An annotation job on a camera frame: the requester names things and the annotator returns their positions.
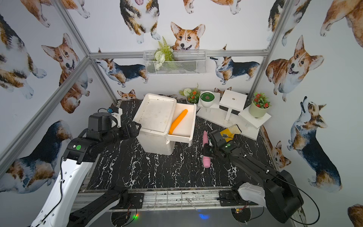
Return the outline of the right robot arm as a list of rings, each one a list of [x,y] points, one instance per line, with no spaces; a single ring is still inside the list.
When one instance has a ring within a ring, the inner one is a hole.
[[[203,155],[227,159],[254,179],[258,185],[238,183],[234,189],[244,201],[251,201],[267,208],[280,223],[286,223],[303,205],[304,201],[290,173],[264,165],[236,144],[232,137],[227,141],[219,131],[203,134]]]

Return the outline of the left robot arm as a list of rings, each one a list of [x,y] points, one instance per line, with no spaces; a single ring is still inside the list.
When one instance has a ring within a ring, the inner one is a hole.
[[[71,210],[87,173],[104,148],[139,135],[141,124],[122,124],[121,115],[119,109],[89,117],[88,127],[67,145],[60,173],[33,227],[89,227],[120,202],[128,203],[127,188],[117,185],[85,207]]]

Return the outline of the white three-drawer cabinet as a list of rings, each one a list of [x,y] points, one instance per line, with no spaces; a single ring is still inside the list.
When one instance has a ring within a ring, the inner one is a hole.
[[[178,115],[187,109],[181,123],[169,134],[171,124]],[[147,153],[172,155],[177,142],[192,145],[197,106],[177,103],[175,98],[148,93],[145,95],[133,121],[141,124],[137,137]]]

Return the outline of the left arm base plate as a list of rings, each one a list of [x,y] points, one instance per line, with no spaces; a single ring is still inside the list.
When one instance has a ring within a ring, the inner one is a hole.
[[[130,206],[131,209],[141,209],[144,201],[144,193],[131,193],[127,196],[122,196],[119,203],[112,207],[111,210],[127,210]]]

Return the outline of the pink toy microphone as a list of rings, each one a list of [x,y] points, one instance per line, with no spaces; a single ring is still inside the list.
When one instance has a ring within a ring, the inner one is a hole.
[[[210,168],[211,158],[210,158],[210,144],[207,131],[203,132],[203,143],[202,143],[202,163],[205,168]]]

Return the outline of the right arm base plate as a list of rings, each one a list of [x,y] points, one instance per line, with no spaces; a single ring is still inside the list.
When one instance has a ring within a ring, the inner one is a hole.
[[[245,201],[241,198],[239,193],[232,190],[219,191],[218,197],[216,199],[220,202],[222,207],[226,206],[254,206],[257,203],[252,201]]]

